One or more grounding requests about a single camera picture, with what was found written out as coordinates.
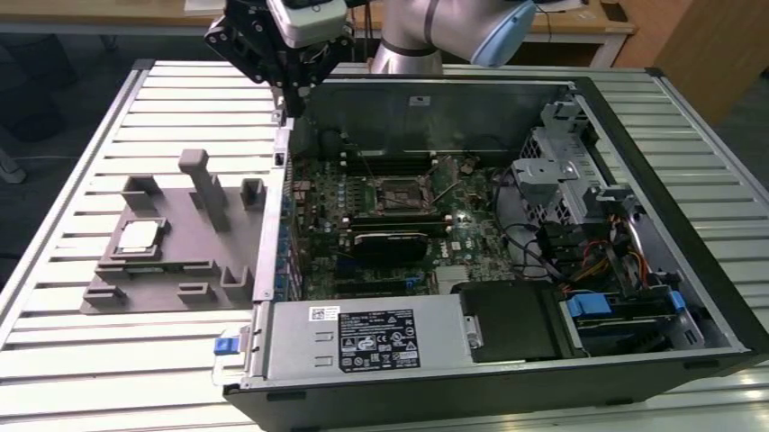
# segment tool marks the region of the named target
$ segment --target power supply label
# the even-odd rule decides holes
[[[351,372],[419,367],[414,310],[339,314],[339,368]]]

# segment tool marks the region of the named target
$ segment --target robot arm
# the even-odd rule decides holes
[[[289,117],[305,112],[353,47],[347,8],[367,0],[227,0],[206,42],[257,83],[267,81]],[[498,67],[524,42],[533,0],[390,0],[375,73],[439,73],[438,49]]]

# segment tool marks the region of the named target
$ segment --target aluminum table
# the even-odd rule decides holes
[[[339,73],[365,70],[342,65]],[[589,76],[708,247],[769,324],[769,195],[662,77],[641,69],[446,67],[447,74]],[[0,430],[241,432],[258,428],[211,380],[212,340],[250,310],[86,316],[82,295],[131,174],[188,186],[176,158],[206,149],[224,185],[271,165],[271,92],[222,62],[138,62],[0,294]],[[604,148],[621,179],[620,164]],[[235,371],[242,356],[224,358]],[[767,430],[768,364],[649,401],[367,430]]]

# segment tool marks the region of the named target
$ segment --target motherboard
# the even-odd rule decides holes
[[[470,154],[342,156],[294,161],[306,300],[438,294],[447,278],[513,278],[492,211],[498,168]]]

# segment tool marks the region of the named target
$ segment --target sticker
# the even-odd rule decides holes
[[[346,374],[419,367],[414,310],[341,313],[339,359]]]
[[[339,306],[310,307],[310,321],[335,321],[339,318]]]
[[[409,106],[430,106],[430,96],[411,96]]]

